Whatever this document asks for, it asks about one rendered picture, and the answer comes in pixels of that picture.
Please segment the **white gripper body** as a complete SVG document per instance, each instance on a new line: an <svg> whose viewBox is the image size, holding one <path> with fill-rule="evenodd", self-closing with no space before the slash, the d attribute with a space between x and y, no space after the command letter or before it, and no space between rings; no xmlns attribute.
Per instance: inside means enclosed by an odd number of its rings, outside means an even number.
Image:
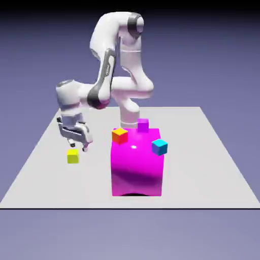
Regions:
<svg viewBox="0 0 260 260"><path fill-rule="evenodd" d="M67 139L72 139L82 144L92 143L93 137L86 122L78 121L72 128L67 128L62 122L58 122L60 134Z"/></svg>

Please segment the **small purple cube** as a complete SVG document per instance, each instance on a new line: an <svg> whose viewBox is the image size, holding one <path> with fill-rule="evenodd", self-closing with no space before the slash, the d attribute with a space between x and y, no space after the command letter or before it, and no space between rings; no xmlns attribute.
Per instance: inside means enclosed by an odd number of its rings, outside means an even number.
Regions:
<svg viewBox="0 0 260 260"><path fill-rule="evenodd" d="M149 119L148 118L139 118L137 132L147 133L149 132Z"/></svg>

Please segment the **large magenta box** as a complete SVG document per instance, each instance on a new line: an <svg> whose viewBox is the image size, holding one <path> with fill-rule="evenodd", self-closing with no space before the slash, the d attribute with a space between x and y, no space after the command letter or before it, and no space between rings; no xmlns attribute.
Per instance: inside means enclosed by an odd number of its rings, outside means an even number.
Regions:
<svg viewBox="0 0 260 260"><path fill-rule="evenodd" d="M111 185L113 196L142 194L160 197L164 156L152 151L152 142L160 139L158 128L139 133L128 128L128 141L111 144Z"/></svg>

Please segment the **small yellow cube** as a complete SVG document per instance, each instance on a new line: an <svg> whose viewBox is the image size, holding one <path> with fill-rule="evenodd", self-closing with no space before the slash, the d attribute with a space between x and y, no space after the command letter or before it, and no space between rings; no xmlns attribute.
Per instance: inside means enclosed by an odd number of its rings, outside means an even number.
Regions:
<svg viewBox="0 0 260 260"><path fill-rule="evenodd" d="M69 149L67 151L67 162L69 164L78 164L79 163L79 151L78 151L78 149Z"/></svg>

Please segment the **small orange cube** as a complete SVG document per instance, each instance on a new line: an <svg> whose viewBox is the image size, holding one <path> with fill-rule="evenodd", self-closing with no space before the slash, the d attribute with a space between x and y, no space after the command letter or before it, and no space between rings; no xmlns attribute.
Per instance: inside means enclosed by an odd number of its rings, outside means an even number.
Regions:
<svg viewBox="0 0 260 260"><path fill-rule="evenodd" d="M112 141L119 145L128 141L128 131L123 128L112 130Z"/></svg>

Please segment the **small cyan cube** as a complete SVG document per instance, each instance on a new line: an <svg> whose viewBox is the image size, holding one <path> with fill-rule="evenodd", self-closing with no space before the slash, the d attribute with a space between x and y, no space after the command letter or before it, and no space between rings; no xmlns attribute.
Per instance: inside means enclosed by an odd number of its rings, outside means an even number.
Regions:
<svg viewBox="0 0 260 260"><path fill-rule="evenodd" d="M168 151L168 143L162 139L152 141L152 152L158 156L166 154Z"/></svg>

